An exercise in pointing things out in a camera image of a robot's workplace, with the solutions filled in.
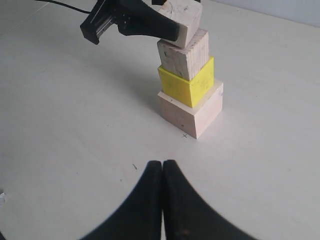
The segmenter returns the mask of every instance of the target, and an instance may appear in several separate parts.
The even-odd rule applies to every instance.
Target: table surface
[[[85,14],[4,2],[0,231],[8,240],[79,239],[122,203],[148,161],[166,159],[254,237],[320,238],[319,28],[203,0],[200,27],[224,107],[195,140],[160,115],[158,39],[114,25],[94,45],[80,31]],[[90,10],[95,1],[68,2]]]

